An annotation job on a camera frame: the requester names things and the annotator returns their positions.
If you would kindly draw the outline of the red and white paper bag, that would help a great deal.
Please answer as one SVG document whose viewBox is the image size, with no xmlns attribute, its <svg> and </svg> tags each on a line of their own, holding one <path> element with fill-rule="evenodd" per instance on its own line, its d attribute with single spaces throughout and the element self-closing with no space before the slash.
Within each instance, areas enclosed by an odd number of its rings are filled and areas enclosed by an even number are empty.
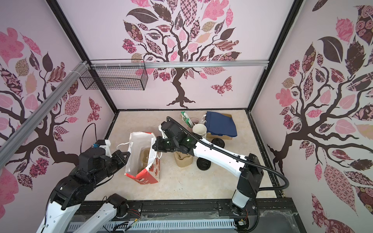
<svg viewBox="0 0 373 233">
<path fill-rule="evenodd" d="M 139 184 L 155 184 L 160 180 L 160 158 L 162 152 L 152 146 L 156 136 L 148 132 L 133 132 L 129 141 L 117 145 L 117 149 L 128 145 L 129 159 L 125 166 L 125 176 Z"/>
</svg>

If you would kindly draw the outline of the black plastic cup lid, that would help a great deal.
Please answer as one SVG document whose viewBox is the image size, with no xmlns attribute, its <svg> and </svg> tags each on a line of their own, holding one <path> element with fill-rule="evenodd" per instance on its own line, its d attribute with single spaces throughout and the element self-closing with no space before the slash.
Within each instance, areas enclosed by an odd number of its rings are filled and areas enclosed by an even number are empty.
<svg viewBox="0 0 373 233">
<path fill-rule="evenodd" d="M 225 147 L 225 142 L 221 138 L 214 138 L 211 143 L 223 149 Z"/>
</svg>

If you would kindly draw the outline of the single pulp cup carrier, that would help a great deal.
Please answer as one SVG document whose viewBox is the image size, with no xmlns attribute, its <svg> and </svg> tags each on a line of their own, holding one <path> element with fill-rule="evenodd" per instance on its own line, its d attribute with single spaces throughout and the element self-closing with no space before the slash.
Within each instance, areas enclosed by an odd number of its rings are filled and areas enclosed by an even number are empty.
<svg viewBox="0 0 373 233">
<path fill-rule="evenodd" d="M 141 161 L 140 170 L 143 170 L 147 167 L 148 161 L 149 161 L 149 153 L 150 153 L 150 148 L 144 148 L 141 151 L 141 154 L 140 154 L 140 161 Z"/>
</svg>

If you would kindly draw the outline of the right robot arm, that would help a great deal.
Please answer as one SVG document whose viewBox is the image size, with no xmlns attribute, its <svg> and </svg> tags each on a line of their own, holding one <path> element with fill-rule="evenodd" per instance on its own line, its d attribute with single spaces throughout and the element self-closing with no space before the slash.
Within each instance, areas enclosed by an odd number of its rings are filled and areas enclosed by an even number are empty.
<svg viewBox="0 0 373 233">
<path fill-rule="evenodd" d="M 232 173 L 238 178 L 237 188 L 230 201 L 231 212 L 241 215 L 247 206 L 257 208 L 256 196 L 260 191 L 283 190 L 289 187 L 288 179 L 281 173 L 262 166 L 254 154 L 239 155 L 225 150 L 207 141 L 202 136 L 192 133 L 171 117 L 159 126 L 161 136 L 152 140 L 151 149 L 155 152 L 181 152 L 206 159 Z M 281 178 L 283 185 L 260 187 L 264 171 Z"/>
</svg>

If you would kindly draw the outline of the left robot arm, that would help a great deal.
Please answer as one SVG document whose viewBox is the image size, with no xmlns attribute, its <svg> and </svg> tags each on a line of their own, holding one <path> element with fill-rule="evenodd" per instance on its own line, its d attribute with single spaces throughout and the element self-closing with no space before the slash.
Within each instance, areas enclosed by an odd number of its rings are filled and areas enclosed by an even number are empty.
<svg viewBox="0 0 373 233">
<path fill-rule="evenodd" d="M 129 152 L 117 150 L 111 156 L 107 156 L 105 149 L 100 147 L 90 148 L 80 154 L 79 165 L 60 180 L 51 192 L 44 219 L 37 232 L 65 232 L 87 195 L 101 185 L 105 178 L 121 170 L 127 164 L 130 155 Z M 127 200 L 113 194 L 76 232 L 96 233 L 112 219 L 127 216 L 128 209 Z"/>
</svg>

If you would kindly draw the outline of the brown pulp cup carrier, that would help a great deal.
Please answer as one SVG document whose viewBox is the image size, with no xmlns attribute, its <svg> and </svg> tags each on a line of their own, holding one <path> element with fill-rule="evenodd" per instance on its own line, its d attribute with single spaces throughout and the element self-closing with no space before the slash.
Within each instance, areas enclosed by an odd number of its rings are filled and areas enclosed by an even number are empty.
<svg viewBox="0 0 373 233">
<path fill-rule="evenodd" d="M 189 154 L 180 153 L 178 151 L 174 152 L 174 158 L 177 166 L 180 168 L 185 168 L 191 165 L 193 162 L 193 156 Z"/>
</svg>

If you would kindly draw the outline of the green wrapped straw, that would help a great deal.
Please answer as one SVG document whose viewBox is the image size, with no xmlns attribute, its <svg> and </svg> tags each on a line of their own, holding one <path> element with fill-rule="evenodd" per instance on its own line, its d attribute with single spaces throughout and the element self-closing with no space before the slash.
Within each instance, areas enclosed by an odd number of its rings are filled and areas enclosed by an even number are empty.
<svg viewBox="0 0 373 233">
<path fill-rule="evenodd" d="M 181 112 L 181 117 L 182 117 L 182 120 L 185 122 L 185 124 L 189 128 L 193 128 L 194 123 L 192 122 L 191 118 L 188 116 L 188 114 L 185 111 Z"/>
</svg>

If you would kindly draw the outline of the stack of paper cups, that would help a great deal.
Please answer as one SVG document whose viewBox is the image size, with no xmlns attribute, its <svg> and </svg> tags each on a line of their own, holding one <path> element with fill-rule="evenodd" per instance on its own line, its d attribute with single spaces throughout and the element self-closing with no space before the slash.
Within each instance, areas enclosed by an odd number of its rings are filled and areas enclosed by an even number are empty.
<svg viewBox="0 0 373 233">
<path fill-rule="evenodd" d="M 202 138 L 206 138 L 207 127 L 204 124 L 198 123 L 193 126 L 192 132 L 201 136 Z"/>
</svg>

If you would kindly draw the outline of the pink straw holder cup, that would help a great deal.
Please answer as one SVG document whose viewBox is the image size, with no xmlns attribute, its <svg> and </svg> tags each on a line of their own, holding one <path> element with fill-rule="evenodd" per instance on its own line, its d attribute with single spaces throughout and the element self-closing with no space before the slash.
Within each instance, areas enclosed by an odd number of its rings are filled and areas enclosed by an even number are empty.
<svg viewBox="0 0 373 233">
<path fill-rule="evenodd" d="M 205 120 L 204 119 L 197 119 L 197 118 L 190 118 L 188 121 L 187 121 L 187 126 L 188 126 L 188 129 L 189 130 L 192 130 L 192 128 L 196 125 L 196 124 L 204 124 L 205 123 Z"/>
</svg>

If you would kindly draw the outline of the brown cardboard box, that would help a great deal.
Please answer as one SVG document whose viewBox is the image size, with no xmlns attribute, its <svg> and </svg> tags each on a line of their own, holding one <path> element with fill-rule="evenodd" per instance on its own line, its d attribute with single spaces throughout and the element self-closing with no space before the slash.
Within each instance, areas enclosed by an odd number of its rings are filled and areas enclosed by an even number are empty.
<svg viewBox="0 0 373 233">
<path fill-rule="evenodd" d="M 229 118 L 232 118 L 232 115 L 231 114 L 222 114 L 226 117 L 229 117 Z M 212 135 L 211 133 L 207 133 L 207 138 L 209 139 L 214 139 L 214 138 L 220 138 L 222 140 L 232 140 L 233 138 L 232 137 L 229 137 L 229 136 L 218 136 L 218 135 Z"/>
</svg>

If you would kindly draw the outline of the dark blue napkin stack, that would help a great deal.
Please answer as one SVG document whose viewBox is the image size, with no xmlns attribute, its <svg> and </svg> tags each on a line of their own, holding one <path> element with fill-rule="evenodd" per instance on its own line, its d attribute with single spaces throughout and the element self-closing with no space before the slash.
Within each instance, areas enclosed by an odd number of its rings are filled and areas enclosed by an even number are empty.
<svg viewBox="0 0 373 233">
<path fill-rule="evenodd" d="M 217 112 L 207 111 L 205 126 L 207 133 L 215 136 L 238 136 L 233 119 Z"/>
</svg>

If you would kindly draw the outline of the aluminium rail back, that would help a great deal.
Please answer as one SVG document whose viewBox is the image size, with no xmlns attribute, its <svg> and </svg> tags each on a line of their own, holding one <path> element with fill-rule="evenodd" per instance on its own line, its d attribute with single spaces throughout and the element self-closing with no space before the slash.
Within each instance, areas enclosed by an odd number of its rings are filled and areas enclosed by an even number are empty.
<svg viewBox="0 0 373 233">
<path fill-rule="evenodd" d="M 144 69 L 163 69 L 163 68 L 207 68 L 207 67 L 267 67 L 268 60 L 235 60 L 235 61 L 193 61 L 193 62 L 136 62 L 130 60 L 126 63 L 110 63 L 102 61 L 93 63 L 93 69 L 98 68 L 144 68 Z"/>
</svg>

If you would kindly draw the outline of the aluminium rail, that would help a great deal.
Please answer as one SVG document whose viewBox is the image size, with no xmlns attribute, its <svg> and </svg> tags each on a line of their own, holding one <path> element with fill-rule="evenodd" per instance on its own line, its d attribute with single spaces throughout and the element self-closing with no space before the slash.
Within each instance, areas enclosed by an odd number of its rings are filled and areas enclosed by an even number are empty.
<svg viewBox="0 0 373 233">
<path fill-rule="evenodd" d="M 68 91 L 73 83 L 89 68 L 86 61 L 81 61 L 61 82 L 45 101 L 28 117 L 20 128 L 1 147 L 1 168 L 11 159 L 18 148 L 37 128 L 43 118 L 52 110 L 55 104 Z"/>
<path fill-rule="evenodd" d="M 93 69 L 98 68 L 144 68 L 144 69 L 163 69 L 163 68 L 207 68 L 207 67 L 267 67 L 268 60 L 235 60 L 235 61 L 193 61 L 193 62 L 136 62 L 130 60 L 126 63 L 110 63 L 102 61 L 93 63 Z"/>
</svg>

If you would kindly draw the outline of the aluminium rail left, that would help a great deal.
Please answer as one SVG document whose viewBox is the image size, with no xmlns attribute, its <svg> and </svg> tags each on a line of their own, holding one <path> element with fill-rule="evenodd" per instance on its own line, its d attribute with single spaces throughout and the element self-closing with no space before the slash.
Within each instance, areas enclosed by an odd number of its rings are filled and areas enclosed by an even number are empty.
<svg viewBox="0 0 373 233">
<path fill-rule="evenodd" d="M 43 118 L 52 110 L 55 104 L 68 91 L 73 83 L 89 68 L 86 61 L 81 61 L 61 82 L 45 101 L 28 117 L 20 128 L 1 147 L 1 168 L 11 159 L 18 148 L 37 128 Z"/>
</svg>

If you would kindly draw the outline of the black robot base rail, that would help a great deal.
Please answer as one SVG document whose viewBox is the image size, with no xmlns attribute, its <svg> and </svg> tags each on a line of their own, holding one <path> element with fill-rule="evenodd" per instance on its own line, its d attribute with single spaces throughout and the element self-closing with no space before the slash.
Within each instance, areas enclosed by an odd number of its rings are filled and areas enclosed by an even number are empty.
<svg viewBox="0 0 373 233">
<path fill-rule="evenodd" d="M 116 225 L 139 219 L 141 222 L 155 219 L 229 219 L 234 226 L 254 224 L 256 218 L 266 213 L 296 213 L 291 198 L 257 199 L 248 201 L 239 210 L 230 199 L 204 200 L 142 200 L 127 201 L 126 214 L 113 217 L 109 222 Z"/>
</svg>

